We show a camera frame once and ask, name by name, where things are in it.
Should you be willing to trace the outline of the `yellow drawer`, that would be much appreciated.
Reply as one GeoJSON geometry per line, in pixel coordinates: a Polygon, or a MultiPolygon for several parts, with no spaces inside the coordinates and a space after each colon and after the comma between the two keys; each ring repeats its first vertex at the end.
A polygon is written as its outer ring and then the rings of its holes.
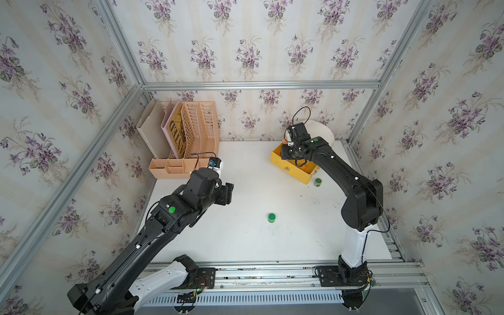
{"type": "Polygon", "coordinates": [[[311,161],[308,161],[306,170],[303,171],[302,169],[299,169],[299,166],[301,166],[301,164],[305,161],[301,160],[300,162],[296,162],[294,160],[283,160],[280,155],[282,146],[283,144],[279,145],[272,151],[270,155],[270,162],[284,173],[307,185],[311,181],[312,176],[319,172],[320,167],[311,161]]]}

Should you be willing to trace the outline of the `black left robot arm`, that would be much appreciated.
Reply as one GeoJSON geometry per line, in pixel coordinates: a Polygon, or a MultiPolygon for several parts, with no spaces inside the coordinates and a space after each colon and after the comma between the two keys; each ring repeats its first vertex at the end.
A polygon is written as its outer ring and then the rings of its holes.
{"type": "Polygon", "coordinates": [[[96,278],[77,283],[67,296],[81,314],[134,314],[165,290],[177,288],[198,267],[181,255],[151,276],[139,275],[153,258],[186,227],[193,227],[214,205],[231,202],[233,184],[224,184],[221,168],[213,164],[190,173],[188,182],[156,202],[144,226],[123,252],[96,278]]]}

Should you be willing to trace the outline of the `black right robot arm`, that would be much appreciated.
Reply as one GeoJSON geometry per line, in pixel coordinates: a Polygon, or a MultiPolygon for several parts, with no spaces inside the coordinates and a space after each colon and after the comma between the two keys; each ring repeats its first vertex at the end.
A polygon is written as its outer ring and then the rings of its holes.
{"type": "Polygon", "coordinates": [[[383,185],[370,181],[343,161],[321,136],[312,137],[304,123],[286,129],[287,144],[280,149],[283,160],[310,161],[319,166],[346,196],[341,216],[347,225],[345,246],[339,256],[341,274],[361,272],[366,266],[366,242],[383,214],[383,185]]]}

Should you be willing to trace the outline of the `white oval drawer cabinet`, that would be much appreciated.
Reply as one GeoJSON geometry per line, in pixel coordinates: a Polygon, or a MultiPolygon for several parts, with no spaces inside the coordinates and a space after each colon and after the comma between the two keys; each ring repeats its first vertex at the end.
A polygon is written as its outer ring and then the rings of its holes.
{"type": "Polygon", "coordinates": [[[324,139],[329,144],[329,146],[333,146],[335,137],[329,127],[314,120],[308,120],[308,122],[306,122],[304,125],[307,133],[311,136],[311,138],[319,136],[324,139]]]}

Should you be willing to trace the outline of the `beige desk file organizer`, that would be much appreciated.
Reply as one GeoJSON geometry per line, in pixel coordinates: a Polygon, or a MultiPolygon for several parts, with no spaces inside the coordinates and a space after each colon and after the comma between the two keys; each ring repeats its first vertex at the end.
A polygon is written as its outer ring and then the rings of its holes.
{"type": "Polygon", "coordinates": [[[181,159],[170,152],[168,158],[154,156],[148,170],[156,179],[187,179],[193,170],[207,166],[209,158],[219,153],[220,130],[214,102],[182,102],[186,151],[181,159]]]}

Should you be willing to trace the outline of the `wanted poster book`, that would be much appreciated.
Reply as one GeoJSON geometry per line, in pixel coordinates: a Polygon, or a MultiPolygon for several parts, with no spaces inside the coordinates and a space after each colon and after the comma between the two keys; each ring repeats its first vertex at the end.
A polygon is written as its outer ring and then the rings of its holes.
{"type": "Polygon", "coordinates": [[[174,157],[181,159],[186,151],[186,137],[182,119],[182,102],[166,102],[161,130],[167,139],[174,157]]]}

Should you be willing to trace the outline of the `beige cardboard folder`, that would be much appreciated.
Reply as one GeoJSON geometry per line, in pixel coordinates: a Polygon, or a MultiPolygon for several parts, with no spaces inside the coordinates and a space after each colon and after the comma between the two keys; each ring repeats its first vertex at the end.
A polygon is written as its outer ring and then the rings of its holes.
{"type": "Polygon", "coordinates": [[[161,130],[164,116],[163,104],[153,99],[144,109],[136,126],[140,136],[156,159],[168,158],[171,152],[169,143],[161,130]]]}

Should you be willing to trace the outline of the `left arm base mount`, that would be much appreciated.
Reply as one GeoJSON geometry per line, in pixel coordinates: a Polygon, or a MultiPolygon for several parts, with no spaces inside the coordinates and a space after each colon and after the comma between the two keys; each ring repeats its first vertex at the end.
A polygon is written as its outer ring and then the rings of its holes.
{"type": "Polygon", "coordinates": [[[161,284],[166,290],[213,289],[216,271],[216,268],[200,267],[189,256],[181,255],[161,273],[161,284]]]}

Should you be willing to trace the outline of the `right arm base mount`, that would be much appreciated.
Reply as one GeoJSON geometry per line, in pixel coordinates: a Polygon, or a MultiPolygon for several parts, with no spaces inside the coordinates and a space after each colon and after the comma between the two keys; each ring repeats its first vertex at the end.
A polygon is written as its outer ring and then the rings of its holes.
{"type": "Polygon", "coordinates": [[[322,287],[366,287],[373,275],[367,263],[351,268],[342,259],[338,265],[316,266],[314,273],[322,287]]]}

